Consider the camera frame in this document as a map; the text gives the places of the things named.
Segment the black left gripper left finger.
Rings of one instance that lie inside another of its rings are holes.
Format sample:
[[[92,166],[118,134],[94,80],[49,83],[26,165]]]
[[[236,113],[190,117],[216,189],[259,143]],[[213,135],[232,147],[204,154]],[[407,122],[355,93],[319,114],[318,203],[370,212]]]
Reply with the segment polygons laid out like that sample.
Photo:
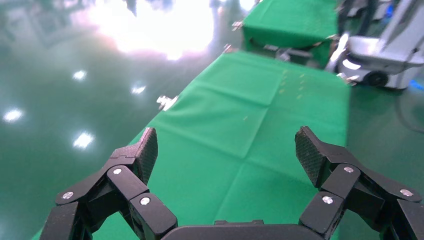
[[[56,196],[40,238],[90,240],[119,213],[139,239],[162,239],[178,220],[148,188],[157,156],[157,133],[148,127],[136,143],[115,149],[100,170]]]

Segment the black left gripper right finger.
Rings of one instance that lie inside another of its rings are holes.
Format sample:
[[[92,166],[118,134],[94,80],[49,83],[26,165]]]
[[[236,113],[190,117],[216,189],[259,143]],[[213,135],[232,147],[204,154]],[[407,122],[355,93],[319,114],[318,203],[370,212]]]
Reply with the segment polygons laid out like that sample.
[[[318,190],[299,224],[323,240],[334,234],[346,211],[360,216],[382,240],[424,237],[422,196],[413,188],[365,167],[345,147],[321,141],[302,126],[295,155]]]

